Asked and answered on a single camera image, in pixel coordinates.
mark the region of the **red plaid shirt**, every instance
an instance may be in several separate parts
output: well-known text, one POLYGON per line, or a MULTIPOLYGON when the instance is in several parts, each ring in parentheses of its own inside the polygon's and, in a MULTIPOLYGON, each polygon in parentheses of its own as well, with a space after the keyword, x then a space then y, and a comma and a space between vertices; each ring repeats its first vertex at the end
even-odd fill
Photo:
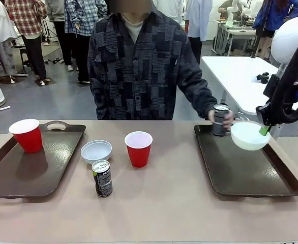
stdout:
POLYGON ((18 31, 24 36, 42 32, 41 18, 46 18, 46 6, 41 0, 6 0, 6 7, 18 31))

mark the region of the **red plastic cup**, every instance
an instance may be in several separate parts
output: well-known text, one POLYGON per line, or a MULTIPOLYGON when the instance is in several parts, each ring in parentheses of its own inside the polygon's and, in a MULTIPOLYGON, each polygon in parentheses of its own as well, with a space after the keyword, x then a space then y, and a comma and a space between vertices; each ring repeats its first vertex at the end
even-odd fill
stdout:
POLYGON ((36 119, 18 121, 9 127, 9 132, 27 154, 36 153, 43 148, 39 121, 36 119))
POLYGON ((141 168, 147 165, 153 137, 147 132, 135 131, 125 137, 131 164, 141 168))

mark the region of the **dark brown serving tray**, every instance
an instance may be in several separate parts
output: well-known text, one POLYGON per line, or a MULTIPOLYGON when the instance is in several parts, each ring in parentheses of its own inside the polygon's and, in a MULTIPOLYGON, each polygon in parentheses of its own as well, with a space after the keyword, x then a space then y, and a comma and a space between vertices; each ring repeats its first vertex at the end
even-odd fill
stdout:
POLYGON ((0 197, 43 197, 58 186, 86 126, 51 121, 40 125, 44 149, 25 154, 12 137, 0 149, 0 197), (61 124, 65 128, 48 129, 61 124))
POLYGON ((249 197, 298 196, 298 180, 278 157, 265 146, 247 151, 236 146, 230 133, 212 134, 212 126, 194 127, 212 187, 221 195, 249 197))

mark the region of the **black soda can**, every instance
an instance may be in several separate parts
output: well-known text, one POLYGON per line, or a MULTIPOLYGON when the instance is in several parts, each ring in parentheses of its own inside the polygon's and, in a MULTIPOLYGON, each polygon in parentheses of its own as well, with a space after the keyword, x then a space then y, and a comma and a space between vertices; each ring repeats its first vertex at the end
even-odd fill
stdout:
POLYGON ((113 191, 113 185, 109 162, 106 160, 98 160, 93 163, 92 170, 97 195, 101 197, 110 195, 113 191))
POLYGON ((224 128, 223 122, 225 116, 229 113, 229 107, 224 104, 216 104, 214 106, 215 110, 215 123, 213 127, 213 134, 215 136, 225 136, 227 130, 224 128))

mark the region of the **person's hand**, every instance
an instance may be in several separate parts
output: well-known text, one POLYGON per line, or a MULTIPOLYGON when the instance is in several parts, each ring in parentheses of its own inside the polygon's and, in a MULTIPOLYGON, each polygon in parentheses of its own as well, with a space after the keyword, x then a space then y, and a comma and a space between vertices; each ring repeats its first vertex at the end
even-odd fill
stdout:
MULTIPOLYGON (((210 120, 211 123, 215 122, 215 111, 210 110, 208 114, 208 119, 210 120)), ((225 116, 224 120, 224 128, 227 130, 231 129, 231 124, 234 121, 234 113, 230 110, 228 114, 225 116)))

